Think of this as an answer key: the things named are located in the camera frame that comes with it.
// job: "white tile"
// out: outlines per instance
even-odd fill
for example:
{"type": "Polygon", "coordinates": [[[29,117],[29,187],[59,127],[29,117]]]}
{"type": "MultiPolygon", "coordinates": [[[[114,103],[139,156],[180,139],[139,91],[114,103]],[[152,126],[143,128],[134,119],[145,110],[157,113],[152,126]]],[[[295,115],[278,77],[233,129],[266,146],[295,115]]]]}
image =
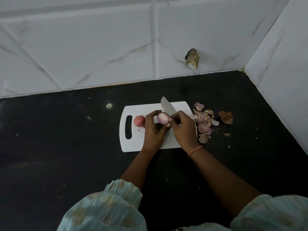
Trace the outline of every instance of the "white tile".
{"type": "Polygon", "coordinates": [[[308,154],[307,7],[308,0],[290,0],[246,71],[308,154]]]}
{"type": "Polygon", "coordinates": [[[58,90],[2,32],[0,74],[0,97],[58,90]]]}
{"type": "Polygon", "coordinates": [[[155,78],[151,8],[32,15],[6,19],[5,25],[65,89],[99,86],[155,78]]]}
{"type": "Polygon", "coordinates": [[[158,78],[246,65],[288,0],[174,0],[155,3],[158,78]],[[199,67],[185,66],[195,48],[199,67]]]}
{"type": "Polygon", "coordinates": [[[0,0],[0,12],[128,0],[0,0]]]}

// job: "cutting board handle hole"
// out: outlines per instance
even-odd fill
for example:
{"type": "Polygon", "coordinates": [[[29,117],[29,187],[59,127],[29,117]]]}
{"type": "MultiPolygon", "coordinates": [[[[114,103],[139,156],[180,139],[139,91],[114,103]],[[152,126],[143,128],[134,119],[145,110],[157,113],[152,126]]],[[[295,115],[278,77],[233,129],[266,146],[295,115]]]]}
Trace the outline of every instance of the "cutting board handle hole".
{"type": "Polygon", "coordinates": [[[129,115],[126,117],[125,138],[127,138],[128,140],[132,138],[132,120],[133,120],[132,115],[129,115]]]}

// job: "knife blade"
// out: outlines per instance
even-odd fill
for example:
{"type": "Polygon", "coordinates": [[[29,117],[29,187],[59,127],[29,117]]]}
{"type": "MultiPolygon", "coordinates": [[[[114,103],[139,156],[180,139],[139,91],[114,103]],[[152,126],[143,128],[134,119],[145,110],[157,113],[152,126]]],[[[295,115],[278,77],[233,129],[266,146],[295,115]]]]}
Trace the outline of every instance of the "knife blade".
{"type": "Polygon", "coordinates": [[[176,113],[176,110],[173,108],[173,106],[170,104],[170,102],[163,96],[160,100],[160,104],[165,110],[166,113],[169,114],[169,116],[176,113]]]}

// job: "black countertop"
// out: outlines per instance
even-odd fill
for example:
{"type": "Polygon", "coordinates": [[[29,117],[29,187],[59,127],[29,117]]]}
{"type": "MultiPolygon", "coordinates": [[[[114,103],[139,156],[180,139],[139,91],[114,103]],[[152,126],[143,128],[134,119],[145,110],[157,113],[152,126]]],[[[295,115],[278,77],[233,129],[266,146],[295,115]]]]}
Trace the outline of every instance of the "black countertop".
{"type": "MultiPolygon", "coordinates": [[[[137,155],[121,151],[123,108],[162,96],[216,116],[231,111],[233,124],[221,124],[204,148],[262,193],[308,197],[305,152],[245,73],[221,72],[1,99],[0,230],[56,230],[81,198],[118,179],[137,155]]],[[[182,149],[157,153],[143,194],[148,230],[229,225],[182,149]]]]}

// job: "person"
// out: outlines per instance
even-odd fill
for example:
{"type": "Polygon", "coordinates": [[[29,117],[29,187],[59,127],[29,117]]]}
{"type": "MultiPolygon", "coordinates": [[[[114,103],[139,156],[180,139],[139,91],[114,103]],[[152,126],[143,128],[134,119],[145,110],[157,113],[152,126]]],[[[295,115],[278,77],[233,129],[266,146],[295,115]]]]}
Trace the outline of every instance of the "person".
{"type": "Polygon", "coordinates": [[[138,211],[141,191],[148,165],[160,149],[169,128],[173,128],[176,140],[233,218],[230,228],[204,223],[180,227],[177,230],[307,229],[307,198],[297,195],[271,197],[261,194],[198,143],[195,123],[189,116],[179,111],[170,117],[169,124],[157,128],[153,117],[160,112],[161,110],[156,110],[146,116],[143,148],[121,178],[112,181],[104,191],[90,194],[75,204],[64,215],[58,231],[147,230],[144,217],[138,211]]]}

